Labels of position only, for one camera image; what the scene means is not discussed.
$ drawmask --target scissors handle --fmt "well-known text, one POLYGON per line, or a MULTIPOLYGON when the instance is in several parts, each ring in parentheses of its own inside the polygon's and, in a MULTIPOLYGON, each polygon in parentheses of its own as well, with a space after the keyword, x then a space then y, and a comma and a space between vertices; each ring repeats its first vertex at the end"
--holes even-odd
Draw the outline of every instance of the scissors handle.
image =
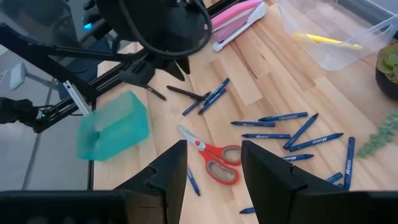
POLYGON ((206 151, 199 152, 205 158, 206 171, 213 179, 225 185, 233 185, 239 180, 239 172, 236 169, 224 165, 206 151))
POLYGON ((226 164, 238 166, 242 163, 241 146, 231 145, 225 147, 215 147, 209 144, 205 145, 206 145, 206 151, 211 152, 216 157, 219 157, 226 164))

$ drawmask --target gray floor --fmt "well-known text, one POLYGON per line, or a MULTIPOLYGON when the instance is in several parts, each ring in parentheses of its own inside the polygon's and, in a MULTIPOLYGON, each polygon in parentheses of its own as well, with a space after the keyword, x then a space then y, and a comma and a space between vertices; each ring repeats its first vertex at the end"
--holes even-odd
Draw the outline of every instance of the gray floor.
MULTIPOLYGON (((84 1, 70 0, 74 11, 82 11, 84 1)), ((23 62, 8 51, 0 56, 0 72, 23 62)), ((46 80, 52 77, 26 63, 27 70, 46 80)), ((0 96, 34 105, 59 102, 58 93, 29 78, 16 91, 9 88, 9 74, 0 83, 0 96)), ((88 163, 75 155, 75 139, 80 117, 69 116, 41 134, 20 123, 0 124, 0 191, 2 190, 84 190, 88 163)))

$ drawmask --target red scissors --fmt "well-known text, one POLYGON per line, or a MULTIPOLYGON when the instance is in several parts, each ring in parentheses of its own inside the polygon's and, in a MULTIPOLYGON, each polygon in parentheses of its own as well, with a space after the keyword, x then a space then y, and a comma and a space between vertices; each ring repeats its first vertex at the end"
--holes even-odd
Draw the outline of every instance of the red scissors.
POLYGON ((212 178, 226 185, 235 184, 239 180, 238 171, 225 164, 234 166, 241 164, 240 146, 215 147, 196 138, 186 127, 178 125, 177 128, 188 141, 198 148, 199 153, 205 158, 207 173, 212 178))

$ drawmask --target blue marker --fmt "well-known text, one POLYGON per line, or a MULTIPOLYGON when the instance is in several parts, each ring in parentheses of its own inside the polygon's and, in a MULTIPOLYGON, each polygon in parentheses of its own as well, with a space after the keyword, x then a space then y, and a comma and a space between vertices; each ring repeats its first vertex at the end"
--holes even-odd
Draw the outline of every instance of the blue marker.
POLYGON ((290 134, 242 134, 242 137, 258 139, 290 139, 290 134))
POLYGON ((214 97, 217 95, 217 93, 219 93, 222 89, 224 89, 225 86, 226 86, 228 83, 229 83, 229 78, 227 78, 226 80, 224 80, 224 81, 222 82, 222 84, 221 84, 219 87, 217 87, 217 89, 205 100, 205 105, 207 105, 207 104, 210 102, 210 100, 211 100, 212 98, 214 98, 214 97))
POLYGON ((189 167, 187 167, 187 176, 188 176, 188 178, 189 178, 189 181, 190 181, 191 184, 192 184, 192 187, 193 187, 195 193, 196 193, 198 196, 200 196, 200 191, 199 191, 198 184, 197 184, 197 182, 195 181, 195 179, 193 178, 192 172, 191 172, 191 170, 189 169, 189 167))
POLYGON ((215 101, 217 101, 218 98, 220 98, 224 93, 226 92, 226 89, 223 88, 220 90, 219 93, 217 93, 207 104, 200 109, 198 114, 203 114, 215 101))
POLYGON ((300 113, 269 116, 269 117, 265 117, 265 118, 260 118, 259 121, 283 121, 286 119, 302 118, 302 117, 306 117, 306 116, 308 116, 308 112, 300 112, 300 113))
POLYGON ((327 181, 329 183, 334 183, 337 180, 340 180, 341 178, 343 178, 343 174, 341 174, 341 172, 338 172, 337 174, 327 178, 325 181, 327 181))
POLYGON ((347 150, 347 160, 346 160, 346 174, 344 175, 344 188, 349 189, 351 186, 351 177, 353 175, 353 159, 354 159, 354 149, 355 149, 355 138, 348 138, 348 150, 347 150))
POLYGON ((274 122, 262 122, 262 121, 233 121, 233 125, 238 126, 255 126, 255 127, 275 127, 274 122))
POLYGON ((323 137, 320 137, 320 138, 317 138, 317 139, 314 139, 314 140, 311 140, 311 141, 307 141, 305 143, 301 143, 301 144, 297 144, 295 146, 292 146, 292 147, 289 148, 289 151, 290 152, 294 152, 294 151, 297 151, 299 149, 303 149, 305 147, 314 146, 316 144, 321 144, 321 143, 336 139, 336 138, 338 138, 338 137, 340 137, 342 135, 344 135, 344 133, 336 133, 336 134, 330 134, 328 136, 323 136, 323 137))
POLYGON ((252 214, 252 213, 254 213, 255 211, 254 211, 254 208, 253 207, 251 207, 251 208, 245 208, 244 210, 241 210, 240 212, 239 212, 239 214, 252 214))
MULTIPOLYGON (((206 97, 208 97, 210 95, 211 92, 206 93, 203 96, 203 99, 205 99, 206 97)), ((191 106, 188 107, 188 109, 186 109, 184 112, 182 112, 182 115, 185 116, 187 114, 189 114, 189 112, 191 112, 191 110, 193 110, 195 107, 197 107, 203 100, 196 100, 191 106)))
POLYGON ((313 115, 308 121, 284 144, 284 149, 289 149, 290 146, 307 130, 311 124, 317 119, 318 113, 313 115))
POLYGON ((313 154, 301 154, 301 155, 295 155, 295 156, 285 156, 282 157, 282 159, 293 162, 293 161, 298 161, 298 160, 304 160, 304 159, 309 159, 313 157, 313 154))

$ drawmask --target pen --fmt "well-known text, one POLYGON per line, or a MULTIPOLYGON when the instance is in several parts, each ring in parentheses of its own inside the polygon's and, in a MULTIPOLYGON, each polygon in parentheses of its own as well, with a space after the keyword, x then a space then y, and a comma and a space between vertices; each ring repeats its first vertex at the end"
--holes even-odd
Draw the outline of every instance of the pen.
POLYGON ((309 159, 311 157, 313 157, 313 154, 301 154, 301 155, 294 155, 294 156, 285 156, 285 157, 282 157, 282 159, 289 161, 289 162, 293 162, 293 161, 309 159))
MULTIPOLYGON (((203 99, 205 99, 207 96, 210 95, 211 92, 206 93, 203 96, 203 99)), ((183 116, 186 116, 187 114, 189 114, 189 112, 191 112, 191 110, 193 110, 195 107, 197 107, 203 100, 196 100, 191 106, 188 107, 188 109, 186 109, 184 112, 182 112, 183 116)))
POLYGON ((244 210, 241 210, 240 212, 239 212, 239 214, 251 214, 251 213, 254 213, 255 211, 254 211, 254 208, 253 207, 251 207, 251 208, 245 208, 244 210))
POLYGON ((283 121, 286 119, 302 118, 306 116, 308 116, 308 112, 299 112, 299 113, 274 115, 265 118, 260 118, 259 121, 283 121))
POLYGON ((329 183, 334 183, 337 180, 340 180, 341 178, 343 178, 343 174, 341 174, 341 172, 338 172, 337 174, 327 178, 325 181, 327 181, 329 183))
POLYGON ((188 178, 189 178, 189 181, 190 181, 191 184, 192 184, 192 187, 193 187, 195 193, 196 193, 198 196, 200 196, 200 191, 199 191, 198 184, 197 184, 197 182, 195 181, 195 179, 193 178, 191 169, 189 169, 189 167, 187 167, 187 176, 188 176, 188 178))
POLYGON ((348 138, 348 147, 347 147, 347 160, 346 160, 346 173, 344 175, 344 188, 349 189, 351 186, 351 176, 353 174, 353 158, 354 158, 354 149, 355 149, 355 138, 348 138))
POLYGON ((202 96, 194 94, 194 93, 191 93, 189 91, 185 91, 185 90, 182 90, 180 88, 177 88, 177 87, 174 87, 174 86, 168 86, 168 85, 166 86, 166 88, 168 88, 169 90, 172 90, 174 92, 181 93, 181 94, 183 94, 185 96, 189 96, 190 98, 192 98, 194 100, 203 101, 203 97, 202 96))
POLYGON ((224 95, 224 93, 226 92, 226 90, 223 88, 222 90, 220 90, 219 93, 217 93, 207 104, 205 103, 205 105, 200 109, 198 114, 203 114, 218 98, 220 98, 222 95, 224 95))
POLYGON ((160 99, 165 100, 165 101, 167 100, 166 97, 164 97, 164 95, 162 95, 161 93, 156 91, 154 88, 150 87, 149 85, 144 85, 144 88, 147 89, 148 91, 150 91, 151 93, 155 94, 160 99))
POLYGON ((311 124, 317 119, 318 113, 313 115, 305 124, 284 144, 284 149, 288 149, 292 144, 307 130, 311 124))
POLYGON ((346 47, 349 49, 355 49, 355 50, 363 49, 363 47, 358 44, 349 44, 349 43, 342 42, 340 40, 329 39, 326 37, 321 37, 321 36, 313 35, 313 34, 298 34, 298 33, 296 33, 296 34, 293 34, 293 39, 295 39, 295 40, 311 39, 315 43, 336 44, 336 46, 342 46, 342 47, 346 47))
POLYGON ((275 127, 274 122, 262 121, 232 121, 231 124, 237 126, 275 127))
POLYGON ((323 137, 320 137, 320 138, 317 138, 317 139, 314 139, 314 140, 311 140, 311 141, 307 141, 305 143, 297 144, 295 146, 290 147, 289 151, 290 152, 294 152, 294 151, 297 151, 299 149, 303 149, 305 147, 314 146, 316 144, 324 143, 324 142, 336 139, 336 138, 342 136, 343 134, 344 133, 329 134, 328 136, 323 136, 323 137))
POLYGON ((217 93, 219 93, 222 89, 224 89, 224 87, 225 87, 228 83, 229 83, 229 78, 227 78, 226 80, 224 80, 224 81, 222 82, 222 84, 221 84, 219 87, 217 87, 217 89, 209 96, 209 98, 207 98, 207 99, 205 100, 205 105, 208 104, 208 103, 210 102, 210 100, 211 100, 212 98, 214 98, 214 97, 217 95, 217 93))
POLYGON ((290 139, 290 134, 242 134, 242 137, 258 139, 290 139))

